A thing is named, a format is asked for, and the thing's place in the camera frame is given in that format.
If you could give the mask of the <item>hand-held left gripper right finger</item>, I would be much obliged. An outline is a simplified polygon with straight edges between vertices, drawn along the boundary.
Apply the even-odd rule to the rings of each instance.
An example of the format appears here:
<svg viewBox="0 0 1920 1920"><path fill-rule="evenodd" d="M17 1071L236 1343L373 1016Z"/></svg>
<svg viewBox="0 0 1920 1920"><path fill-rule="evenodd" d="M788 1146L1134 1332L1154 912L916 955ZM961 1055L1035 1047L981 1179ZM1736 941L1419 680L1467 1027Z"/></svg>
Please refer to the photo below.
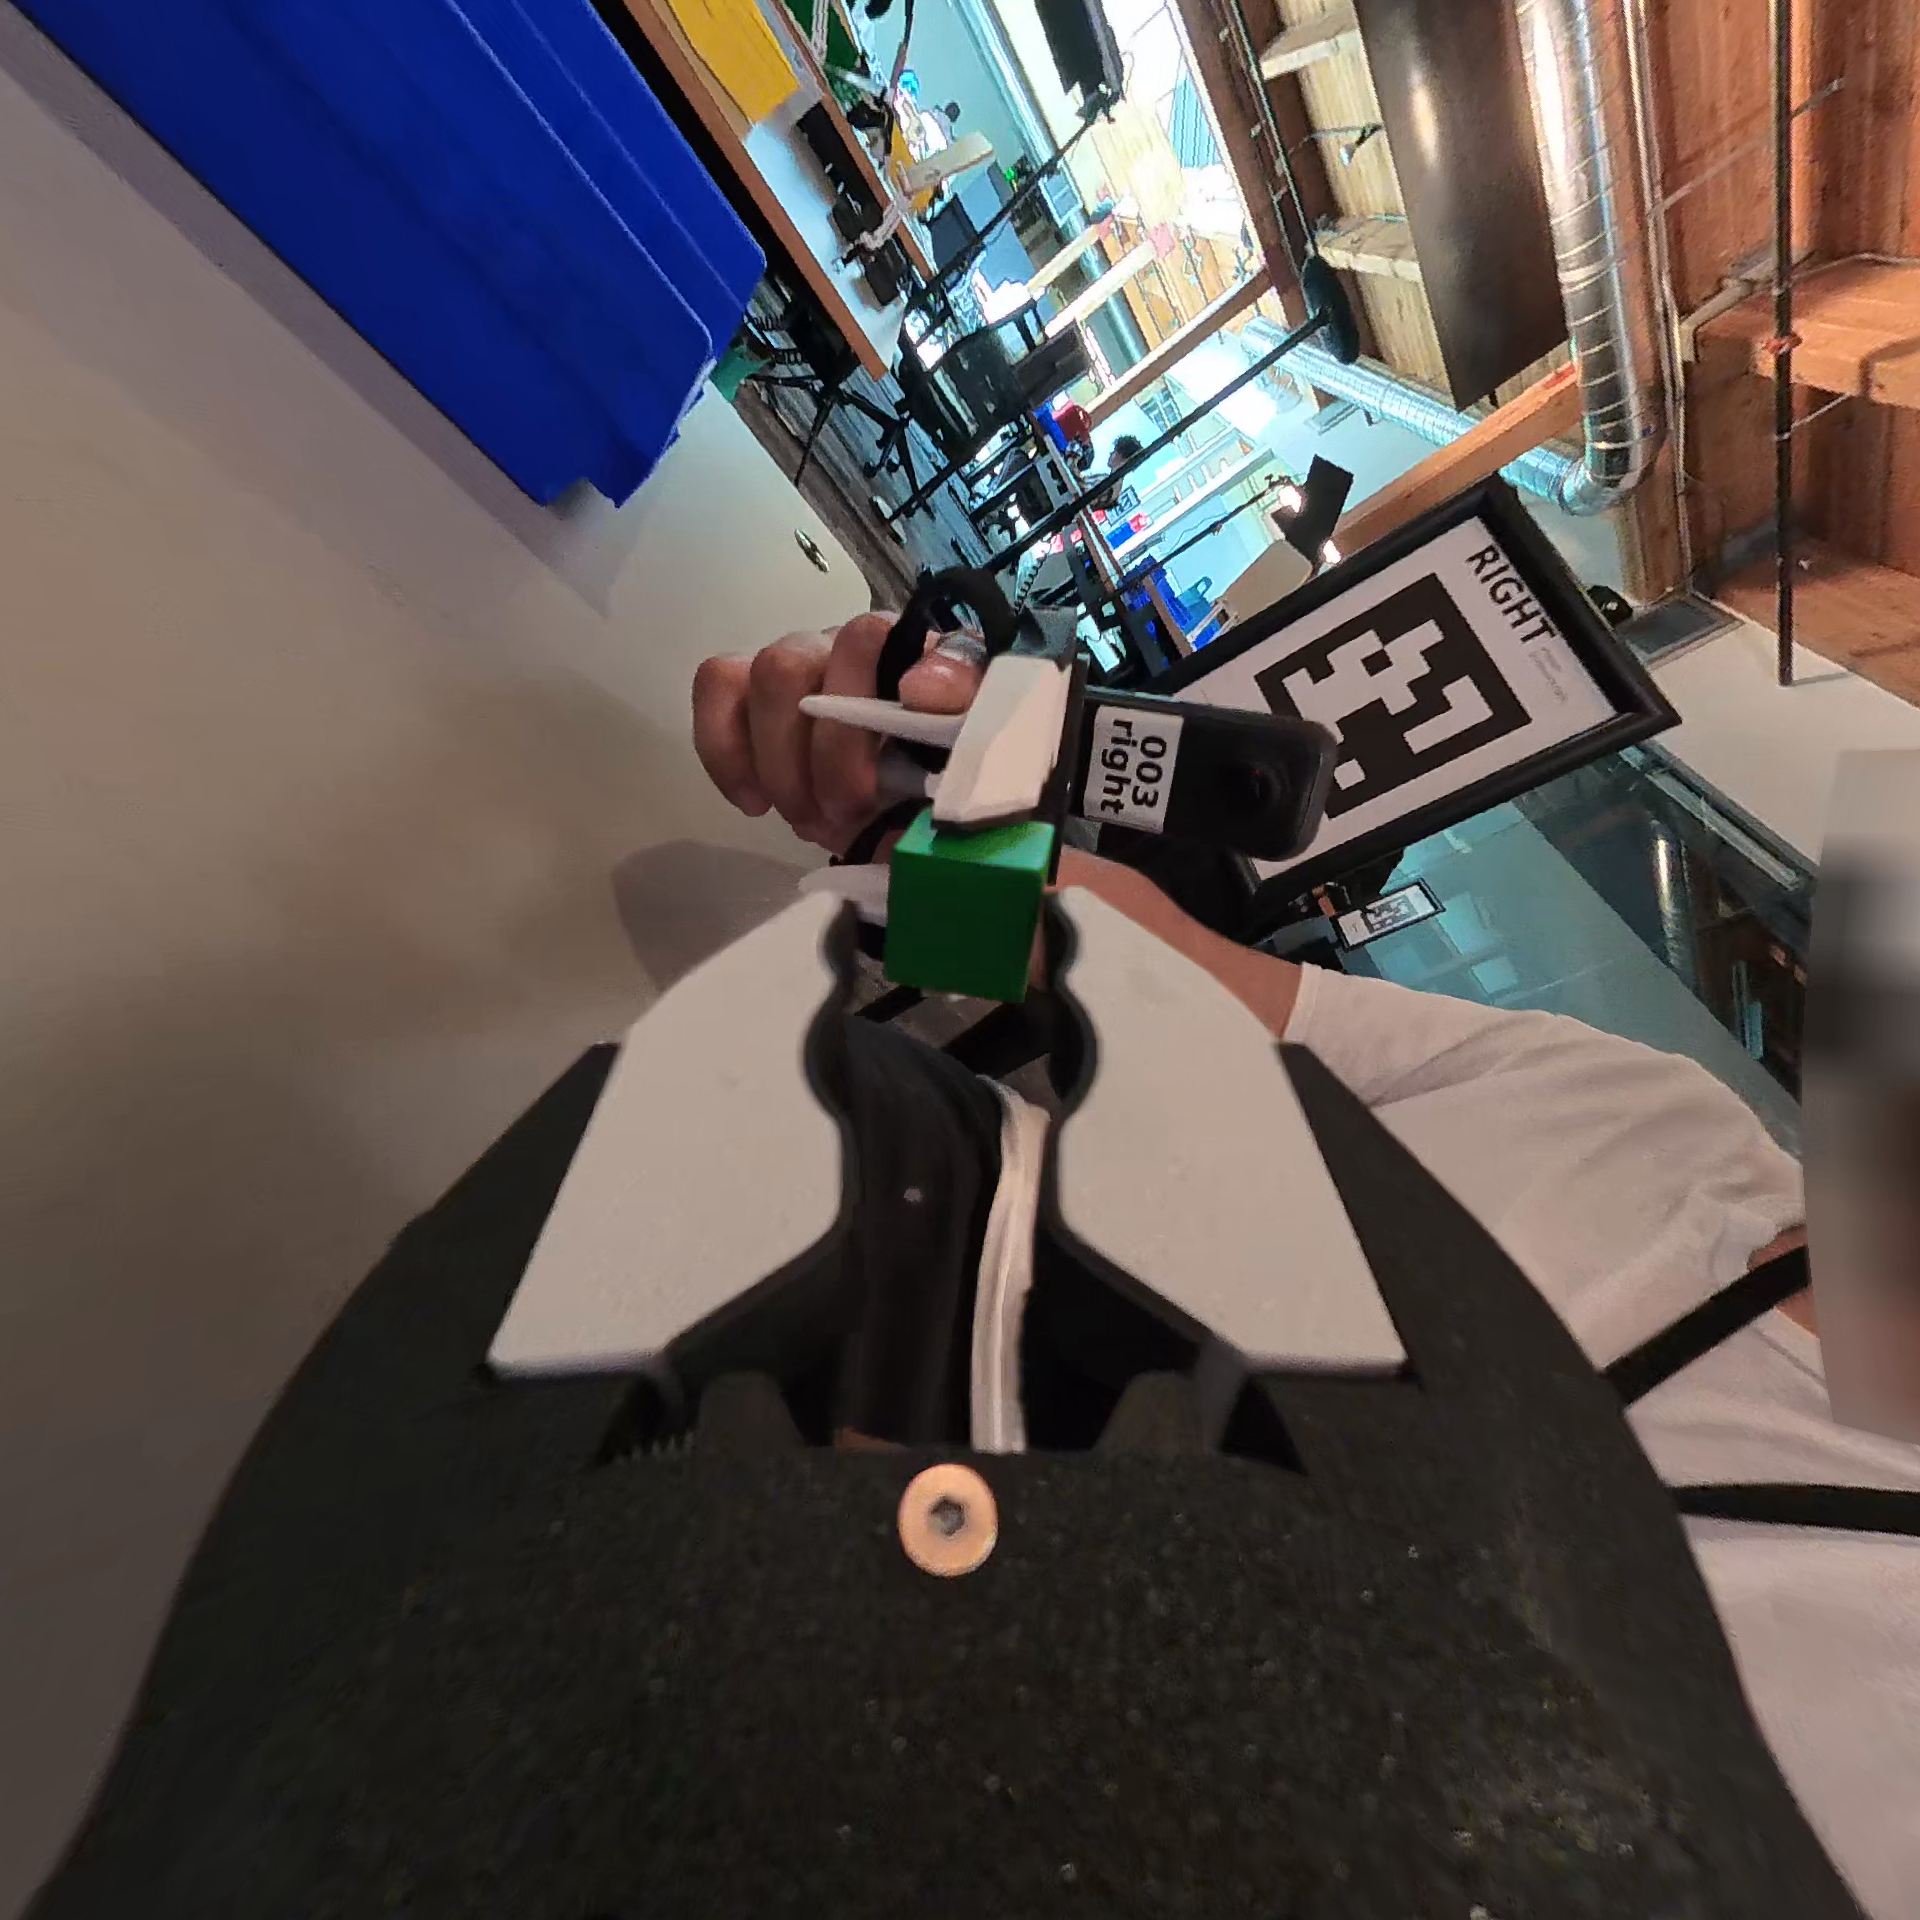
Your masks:
<svg viewBox="0 0 1920 1920"><path fill-rule="evenodd" d="M1406 1349L1288 1074L1213 973L1089 887L1045 919L1053 1121L1023 1306L1023 1450L1299 1454L1284 1390Z"/></svg>

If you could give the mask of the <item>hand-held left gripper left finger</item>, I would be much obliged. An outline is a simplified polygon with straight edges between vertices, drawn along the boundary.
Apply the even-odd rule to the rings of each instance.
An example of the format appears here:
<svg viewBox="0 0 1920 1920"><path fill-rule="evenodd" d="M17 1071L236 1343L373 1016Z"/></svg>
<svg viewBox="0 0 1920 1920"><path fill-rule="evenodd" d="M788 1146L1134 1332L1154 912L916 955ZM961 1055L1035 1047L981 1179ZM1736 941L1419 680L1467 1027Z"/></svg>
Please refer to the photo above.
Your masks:
<svg viewBox="0 0 1920 1920"><path fill-rule="evenodd" d="M859 922L797 900L629 1029L493 1332L498 1381L708 1388L838 1363L859 1316L849 1001Z"/></svg>

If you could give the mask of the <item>green block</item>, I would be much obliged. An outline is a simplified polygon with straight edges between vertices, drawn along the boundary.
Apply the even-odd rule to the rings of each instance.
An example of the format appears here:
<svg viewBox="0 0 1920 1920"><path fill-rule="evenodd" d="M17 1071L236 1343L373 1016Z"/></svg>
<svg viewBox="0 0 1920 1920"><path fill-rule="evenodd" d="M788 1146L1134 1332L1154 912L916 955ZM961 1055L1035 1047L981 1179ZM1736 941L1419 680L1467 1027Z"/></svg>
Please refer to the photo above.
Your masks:
<svg viewBox="0 0 1920 1920"><path fill-rule="evenodd" d="M1023 1005L1057 848L1045 821L963 831L925 806L890 852L885 977L921 995Z"/></svg>

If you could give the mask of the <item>blue plastic bin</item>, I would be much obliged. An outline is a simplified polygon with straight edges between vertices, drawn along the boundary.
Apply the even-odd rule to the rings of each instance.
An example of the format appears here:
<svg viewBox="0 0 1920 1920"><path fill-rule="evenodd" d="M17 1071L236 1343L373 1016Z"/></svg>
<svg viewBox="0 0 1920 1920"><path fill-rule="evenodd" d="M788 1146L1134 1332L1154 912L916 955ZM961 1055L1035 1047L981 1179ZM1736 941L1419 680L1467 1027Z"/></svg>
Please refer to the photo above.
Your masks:
<svg viewBox="0 0 1920 1920"><path fill-rule="evenodd" d="M624 506L765 254L595 5L19 6L541 506Z"/></svg>

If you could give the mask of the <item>person's right hand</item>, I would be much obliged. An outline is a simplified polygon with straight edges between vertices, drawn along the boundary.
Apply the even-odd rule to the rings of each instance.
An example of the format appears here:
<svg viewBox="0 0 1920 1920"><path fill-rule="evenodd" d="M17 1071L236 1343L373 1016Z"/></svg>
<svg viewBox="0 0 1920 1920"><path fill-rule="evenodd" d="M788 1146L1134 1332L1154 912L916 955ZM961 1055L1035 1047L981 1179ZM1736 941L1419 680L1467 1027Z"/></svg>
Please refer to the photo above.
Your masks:
<svg viewBox="0 0 1920 1920"><path fill-rule="evenodd" d="M805 845L843 855L881 817L886 741L805 710L813 698L870 701L898 613L881 609L828 633L797 633L754 654L715 654L691 684L691 736L722 798L777 817Z"/></svg>

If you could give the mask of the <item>person's black pants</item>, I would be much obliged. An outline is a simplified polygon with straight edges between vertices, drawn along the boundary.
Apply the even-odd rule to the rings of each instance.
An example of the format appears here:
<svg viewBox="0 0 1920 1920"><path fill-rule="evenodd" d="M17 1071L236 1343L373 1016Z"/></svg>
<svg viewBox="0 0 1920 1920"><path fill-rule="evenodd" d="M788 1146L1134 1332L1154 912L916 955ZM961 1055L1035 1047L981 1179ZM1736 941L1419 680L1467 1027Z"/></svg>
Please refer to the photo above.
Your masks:
<svg viewBox="0 0 1920 1920"><path fill-rule="evenodd" d="M1018 1363L1053 1116L876 1020L844 1022L857 1208L830 1422L876 1444L1018 1453Z"/></svg>

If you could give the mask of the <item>black-framed marker sign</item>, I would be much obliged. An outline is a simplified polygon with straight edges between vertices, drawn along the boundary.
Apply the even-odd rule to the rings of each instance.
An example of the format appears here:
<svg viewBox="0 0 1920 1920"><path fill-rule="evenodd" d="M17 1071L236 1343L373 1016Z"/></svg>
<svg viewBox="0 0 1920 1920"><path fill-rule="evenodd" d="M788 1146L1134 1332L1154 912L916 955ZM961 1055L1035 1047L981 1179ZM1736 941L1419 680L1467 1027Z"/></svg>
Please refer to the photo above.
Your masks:
<svg viewBox="0 0 1920 1920"><path fill-rule="evenodd" d="M1496 476L1229 629L1148 689L1333 734L1339 755L1317 835L1286 860L1252 860L1260 909L1679 722Z"/></svg>

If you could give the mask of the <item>yellow plastic bin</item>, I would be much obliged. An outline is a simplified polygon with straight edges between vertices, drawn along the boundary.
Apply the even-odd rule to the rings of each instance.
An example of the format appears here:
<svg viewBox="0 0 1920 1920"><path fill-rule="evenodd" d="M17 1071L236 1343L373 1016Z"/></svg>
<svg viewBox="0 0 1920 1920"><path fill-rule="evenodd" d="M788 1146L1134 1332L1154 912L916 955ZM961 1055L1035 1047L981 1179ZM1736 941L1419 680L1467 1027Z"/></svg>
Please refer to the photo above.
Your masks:
<svg viewBox="0 0 1920 1920"><path fill-rule="evenodd" d="M706 67L748 129L794 98L802 76L787 43L756 2L667 2L693 55Z"/></svg>

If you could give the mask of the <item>silver ventilation duct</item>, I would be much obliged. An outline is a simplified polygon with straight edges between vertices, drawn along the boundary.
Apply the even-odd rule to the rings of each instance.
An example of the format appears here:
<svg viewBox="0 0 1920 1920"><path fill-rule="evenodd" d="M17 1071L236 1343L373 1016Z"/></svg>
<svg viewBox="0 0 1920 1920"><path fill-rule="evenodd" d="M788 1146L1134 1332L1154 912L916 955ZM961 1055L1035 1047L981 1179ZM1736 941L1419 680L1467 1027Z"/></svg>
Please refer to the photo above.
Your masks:
<svg viewBox="0 0 1920 1920"><path fill-rule="evenodd" d="M1620 5L1223 5L1260 93L1365 60L1371 118L1333 144L1385 147L1401 220L1306 222L1306 265L1363 275L1405 237L1457 404L1568 349L1578 438L1532 491L1567 516L1618 511L1666 434L1666 362L1645 260L1635 47Z"/></svg>

